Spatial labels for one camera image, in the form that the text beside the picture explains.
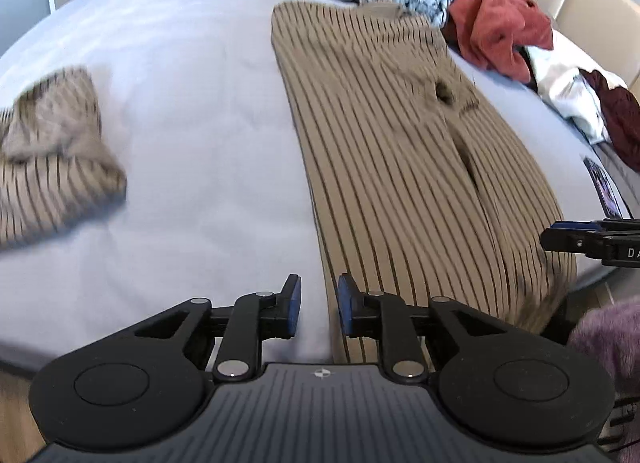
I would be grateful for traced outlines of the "beige padded headboard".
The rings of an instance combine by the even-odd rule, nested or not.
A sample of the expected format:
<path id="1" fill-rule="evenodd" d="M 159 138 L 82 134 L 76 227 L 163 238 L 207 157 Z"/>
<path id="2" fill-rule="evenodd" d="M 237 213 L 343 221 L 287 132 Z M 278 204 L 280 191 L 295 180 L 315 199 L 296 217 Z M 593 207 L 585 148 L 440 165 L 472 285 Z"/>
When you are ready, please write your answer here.
<path id="1" fill-rule="evenodd" d="M 536 0 L 559 31 L 639 92 L 639 5 L 633 0 Z"/>

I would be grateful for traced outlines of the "rust red fleece blanket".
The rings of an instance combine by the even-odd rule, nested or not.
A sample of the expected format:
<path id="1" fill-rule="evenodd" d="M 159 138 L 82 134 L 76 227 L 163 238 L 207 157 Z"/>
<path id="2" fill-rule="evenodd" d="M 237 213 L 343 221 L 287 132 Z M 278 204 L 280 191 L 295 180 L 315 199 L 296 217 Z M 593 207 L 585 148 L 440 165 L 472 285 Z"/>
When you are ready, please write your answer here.
<path id="1" fill-rule="evenodd" d="M 442 36 L 462 58 L 527 84 L 524 47 L 553 48 L 552 19 L 533 0 L 453 0 Z"/>

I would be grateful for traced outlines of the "tan striped shirt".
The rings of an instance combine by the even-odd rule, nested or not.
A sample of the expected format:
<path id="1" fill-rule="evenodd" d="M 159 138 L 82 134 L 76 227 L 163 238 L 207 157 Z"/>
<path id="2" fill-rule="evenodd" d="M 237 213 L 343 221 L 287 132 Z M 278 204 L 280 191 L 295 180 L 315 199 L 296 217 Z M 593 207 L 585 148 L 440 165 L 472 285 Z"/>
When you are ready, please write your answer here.
<path id="1" fill-rule="evenodd" d="M 576 279 L 533 155 L 444 38 L 396 4 L 285 1 L 271 43 L 302 150 L 326 290 L 447 296 L 541 332 Z"/>

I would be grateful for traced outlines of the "patterned card on bed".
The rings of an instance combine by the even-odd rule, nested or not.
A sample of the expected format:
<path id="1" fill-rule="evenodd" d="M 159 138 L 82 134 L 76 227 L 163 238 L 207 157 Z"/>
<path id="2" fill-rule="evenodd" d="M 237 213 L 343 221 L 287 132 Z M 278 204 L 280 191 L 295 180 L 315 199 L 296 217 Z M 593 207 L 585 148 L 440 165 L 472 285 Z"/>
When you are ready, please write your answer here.
<path id="1" fill-rule="evenodd" d="M 620 205 L 618 205 L 612 183 L 608 180 L 606 171 L 589 157 L 584 158 L 584 165 L 596 189 L 599 201 L 606 218 L 620 219 L 623 217 Z"/>

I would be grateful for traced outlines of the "white garment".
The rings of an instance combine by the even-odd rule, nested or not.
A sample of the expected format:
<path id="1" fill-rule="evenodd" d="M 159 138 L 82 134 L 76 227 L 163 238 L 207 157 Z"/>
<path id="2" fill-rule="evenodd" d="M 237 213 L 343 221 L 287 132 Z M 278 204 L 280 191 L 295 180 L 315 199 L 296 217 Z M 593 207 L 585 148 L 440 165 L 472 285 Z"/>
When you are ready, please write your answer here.
<path id="1" fill-rule="evenodd" d="M 626 82 L 617 74 L 605 70 L 558 30 L 553 30 L 552 50 L 526 46 L 524 52 L 538 96 L 573 123 L 590 144 L 611 143 L 600 99 L 596 90 L 582 76 L 582 71 L 601 73 L 606 89 L 627 88 Z"/>

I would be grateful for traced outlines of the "tan striped shorts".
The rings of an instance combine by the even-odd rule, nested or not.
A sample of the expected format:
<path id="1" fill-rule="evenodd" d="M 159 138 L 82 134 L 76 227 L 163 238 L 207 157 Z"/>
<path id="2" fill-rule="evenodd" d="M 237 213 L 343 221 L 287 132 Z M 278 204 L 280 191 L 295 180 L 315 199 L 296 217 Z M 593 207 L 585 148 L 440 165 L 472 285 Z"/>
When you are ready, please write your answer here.
<path id="1" fill-rule="evenodd" d="M 55 71 L 1 110 L 1 248 L 64 233 L 125 200 L 127 177 L 102 138 L 81 67 Z"/>

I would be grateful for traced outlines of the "dark maroon garment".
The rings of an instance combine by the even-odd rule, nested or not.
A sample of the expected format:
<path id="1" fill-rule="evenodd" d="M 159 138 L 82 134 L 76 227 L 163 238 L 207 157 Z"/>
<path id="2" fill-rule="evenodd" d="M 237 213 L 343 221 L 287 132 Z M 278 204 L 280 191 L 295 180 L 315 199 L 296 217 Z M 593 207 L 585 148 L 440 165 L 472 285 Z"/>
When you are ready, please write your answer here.
<path id="1" fill-rule="evenodd" d="M 600 71 L 579 70 L 600 100 L 613 149 L 634 171 L 640 167 L 640 108 L 636 97 L 622 86 L 608 87 Z"/>

